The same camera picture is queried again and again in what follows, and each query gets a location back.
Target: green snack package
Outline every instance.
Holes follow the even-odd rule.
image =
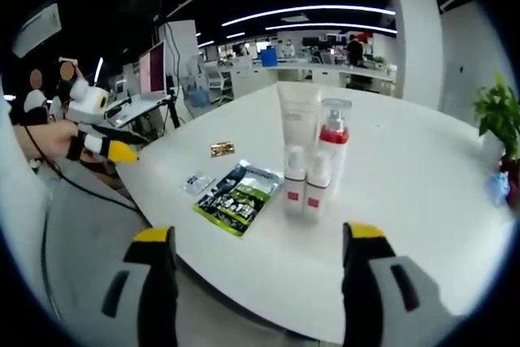
[[[193,209],[233,235],[242,236],[283,178],[241,160]]]

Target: plastic package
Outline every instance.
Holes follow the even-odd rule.
[[[197,171],[195,175],[191,175],[182,185],[182,189],[191,195],[198,195],[208,188],[210,184],[215,182],[213,176]]]
[[[485,188],[495,206],[503,205],[511,190],[507,174],[504,172],[492,175],[486,181]]]
[[[280,173],[241,160],[193,209],[225,231],[242,236],[282,180]]]

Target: small packet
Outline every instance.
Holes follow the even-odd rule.
[[[211,146],[211,157],[218,158],[227,154],[235,153],[235,145],[230,141],[218,142]]]
[[[484,187],[486,188],[487,195],[489,195],[494,206],[504,204],[505,199],[511,190],[507,174],[504,172],[491,175],[491,177],[486,180]]]
[[[181,187],[188,194],[198,195],[207,189],[215,179],[216,178],[211,175],[197,171],[197,173],[191,175]]]

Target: ceiling light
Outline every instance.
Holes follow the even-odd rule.
[[[296,24],[298,22],[309,22],[309,18],[306,17],[305,14],[295,15],[295,16],[288,16],[285,18],[280,18],[284,22],[287,22],[288,24]]]
[[[386,10],[384,8],[375,8],[375,7],[364,7],[364,6],[341,6],[341,5],[322,5],[322,6],[303,6],[303,7],[291,7],[291,8],[282,8],[280,10],[266,11],[261,12],[259,14],[252,14],[250,16],[245,16],[243,18],[239,18],[237,20],[230,20],[222,26],[229,26],[230,24],[237,24],[239,22],[243,22],[245,20],[252,20],[254,18],[259,18],[261,16],[281,14],[283,12],[293,12],[293,11],[307,11],[307,10],[353,10],[353,11],[370,11],[370,12],[379,12],[380,14],[387,15],[395,15],[396,12],[392,10]]]
[[[322,28],[360,28],[367,30],[376,30],[378,32],[392,33],[397,34],[397,30],[392,30],[390,28],[380,28],[378,26],[367,26],[365,24],[329,24],[329,23],[319,23],[319,24],[283,24],[280,26],[270,26],[266,28],[266,30],[277,30],[280,28],[308,28],[308,27],[322,27]]]
[[[97,69],[96,69],[96,76],[94,77],[94,83],[98,82],[99,71],[101,71],[101,65],[103,65],[103,57],[99,58],[99,63],[97,64]]]
[[[203,46],[208,46],[208,45],[211,45],[211,44],[214,44],[215,41],[208,41],[208,42],[204,42],[203,44],[200,44],[198,47],[199,48],[202,48]]]
[[[231,36],[227,36],[226,38],[235,38],[235,37],[240,37],[240,36],[244,36],[245,33],[237,33],[237,34],[232,34]]]

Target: skincare bottle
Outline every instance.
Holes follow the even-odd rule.
[[[306,188],[306,161],[301,146],[288,147],[284,168],[284,209],[288,215],[301,215]]]
[[[326,152],[331,161],[332,178],[330,193],[334,196],[343,175],[343,166],[347,154],[349,129],[347,118],[351,101],[343,99],[322,100],[322,127],[319,133],[318,150]]]
[[[307,173],[305,184],[305,204],[303,213],[311,219],[319,219],[327,204],[327,189],[331,183],[331,164],[329,155],[319,151],[314,157]]]

